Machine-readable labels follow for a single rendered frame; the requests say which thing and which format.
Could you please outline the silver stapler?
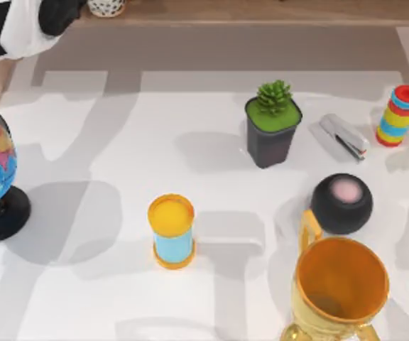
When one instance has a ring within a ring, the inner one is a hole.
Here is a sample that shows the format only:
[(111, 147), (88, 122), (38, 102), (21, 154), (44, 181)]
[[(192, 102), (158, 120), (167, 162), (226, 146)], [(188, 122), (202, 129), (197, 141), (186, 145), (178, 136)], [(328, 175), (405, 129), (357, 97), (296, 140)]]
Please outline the silver stapler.
[(351, 159), (356, 163), (364, 161), (371, 146), (359, 130), (336, 114), (325, 114), (311, 124), (309, 130), (322, 148), (340, 163)]

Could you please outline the stack of coloured rings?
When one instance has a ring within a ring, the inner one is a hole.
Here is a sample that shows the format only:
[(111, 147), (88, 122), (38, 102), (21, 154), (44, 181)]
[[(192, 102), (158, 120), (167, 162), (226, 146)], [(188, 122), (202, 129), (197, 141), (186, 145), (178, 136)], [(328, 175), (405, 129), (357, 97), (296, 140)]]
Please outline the stack of coloured rings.
[(377, 141), (387, 147), (399, 146), (409, 130), (409, 85), (399, 85), (392, 92), (376, 128)]

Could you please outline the black round speaker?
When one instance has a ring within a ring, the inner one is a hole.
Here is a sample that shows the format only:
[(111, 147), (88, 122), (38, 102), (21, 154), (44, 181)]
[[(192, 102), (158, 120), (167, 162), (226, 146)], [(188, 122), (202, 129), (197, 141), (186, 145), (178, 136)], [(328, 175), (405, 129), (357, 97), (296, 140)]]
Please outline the black round speaker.
[(335, 173), (315, 187), (310, 208), (324, 231), (351, 234), (368, 222), (373, 210), (373, 196), (360, 178)]

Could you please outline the yellow and blue can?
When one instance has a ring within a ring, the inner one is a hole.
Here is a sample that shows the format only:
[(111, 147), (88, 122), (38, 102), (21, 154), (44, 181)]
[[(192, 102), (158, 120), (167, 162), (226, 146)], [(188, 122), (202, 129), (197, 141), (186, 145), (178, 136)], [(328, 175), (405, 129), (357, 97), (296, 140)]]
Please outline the yellow and blue can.
[(187, 266), (195, 255), (192, 226), (195, 210), (184, 196), (168, 193), (157, 197), (148, 208), (153, 231), (153, 253), (166, 269)]

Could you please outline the wooden shelf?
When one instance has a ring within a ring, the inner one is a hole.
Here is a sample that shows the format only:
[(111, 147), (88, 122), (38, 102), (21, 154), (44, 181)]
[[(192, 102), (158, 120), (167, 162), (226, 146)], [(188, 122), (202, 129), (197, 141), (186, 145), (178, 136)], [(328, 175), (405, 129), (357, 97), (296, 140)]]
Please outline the wooden shelf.
[(129, 0), (115, 18), (83, 9), (90, 26), (409, 26), (409, 0)]

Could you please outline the green plant in black pot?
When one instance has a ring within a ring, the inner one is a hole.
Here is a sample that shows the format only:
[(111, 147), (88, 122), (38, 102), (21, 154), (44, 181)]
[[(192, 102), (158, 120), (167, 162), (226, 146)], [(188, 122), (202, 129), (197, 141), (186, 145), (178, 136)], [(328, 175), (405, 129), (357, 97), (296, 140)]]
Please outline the green plant in black pot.
[(245, 104), (246, 146), (259, 168), (283, 163), (290, 150), (302, 112), (284, 80), (258, 87), (256, 96)]

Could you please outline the gold trophy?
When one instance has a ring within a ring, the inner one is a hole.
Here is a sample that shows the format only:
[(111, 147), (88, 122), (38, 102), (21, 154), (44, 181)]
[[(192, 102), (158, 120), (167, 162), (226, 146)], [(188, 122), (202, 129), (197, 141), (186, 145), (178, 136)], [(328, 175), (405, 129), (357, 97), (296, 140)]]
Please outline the gold trophy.
[(385, 266), (364, 244), (322, 233), (312, 210), (304, 211), (291, 289), (293, 321), (280, 341), (381, 341), (371, 322), (388, 299)]

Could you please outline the white spotted cup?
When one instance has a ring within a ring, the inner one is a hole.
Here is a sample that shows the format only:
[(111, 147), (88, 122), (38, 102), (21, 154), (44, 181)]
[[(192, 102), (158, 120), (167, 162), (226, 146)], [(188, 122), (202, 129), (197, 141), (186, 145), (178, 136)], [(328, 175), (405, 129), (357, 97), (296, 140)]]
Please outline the white spotted cup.
[(120, 15), (126, 0), (87, 0), (90, 13), (99, 18), (113, 18)]

